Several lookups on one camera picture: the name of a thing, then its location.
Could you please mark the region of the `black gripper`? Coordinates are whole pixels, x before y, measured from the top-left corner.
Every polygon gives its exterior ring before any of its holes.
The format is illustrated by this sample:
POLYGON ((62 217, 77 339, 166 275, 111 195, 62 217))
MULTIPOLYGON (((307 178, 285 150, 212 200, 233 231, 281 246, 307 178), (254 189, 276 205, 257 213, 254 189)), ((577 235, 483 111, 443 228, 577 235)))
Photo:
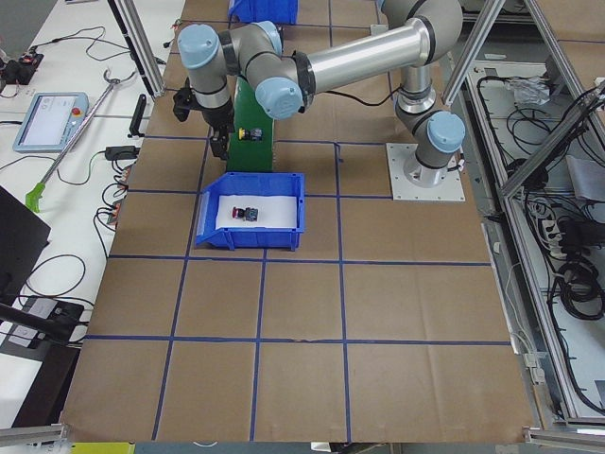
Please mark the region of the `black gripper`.
POLYGON ((229 132, 234 132, 234 106, 227 83, 212 93, 203 93, 186 79, 181 89, 173 95, 173 102, 173 114, 180 122, 186 121, 191 111, 201 112, 204 121, 214 130, 210 138, 213 155, 228 159, 229 132))

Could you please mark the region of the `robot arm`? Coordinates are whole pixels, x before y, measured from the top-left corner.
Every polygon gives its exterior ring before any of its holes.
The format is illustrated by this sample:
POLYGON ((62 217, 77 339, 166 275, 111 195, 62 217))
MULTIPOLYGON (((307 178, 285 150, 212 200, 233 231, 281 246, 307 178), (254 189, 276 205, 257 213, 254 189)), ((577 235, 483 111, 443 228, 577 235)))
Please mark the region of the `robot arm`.
POLYGON ((449 144, 445 127, 458 121, 436 105, 430 64, 456 43, 463 15, 457 1, 382 1, 388 20, 382 34, 312 54, 283 54, 276 25, 251 23, 216 32, 211 26, 186 26, 178 36, 185 85, 173 96, 173 114, 181 122, 199 111, 210 126, 213 154, 228 157, 234 132, 229 76, 243 78, 256 102, 274 120, 308 109, 314 96, 399 69, 402 83, 394 110, 419 143, 416 162, 423 169, 444 169, 461 142, 449 144))

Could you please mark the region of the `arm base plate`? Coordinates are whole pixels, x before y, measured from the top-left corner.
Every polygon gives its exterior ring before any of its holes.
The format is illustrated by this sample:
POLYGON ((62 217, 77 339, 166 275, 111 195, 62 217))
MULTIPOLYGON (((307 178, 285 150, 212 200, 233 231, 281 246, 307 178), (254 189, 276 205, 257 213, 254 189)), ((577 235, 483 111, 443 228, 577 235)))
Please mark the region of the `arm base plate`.
POLYGON ((416 144, 387 143, 391 195, 395 201, 465 202, 458 170, 450 171, 455 158, 441 169, 423 166, 416 156, 416 144))

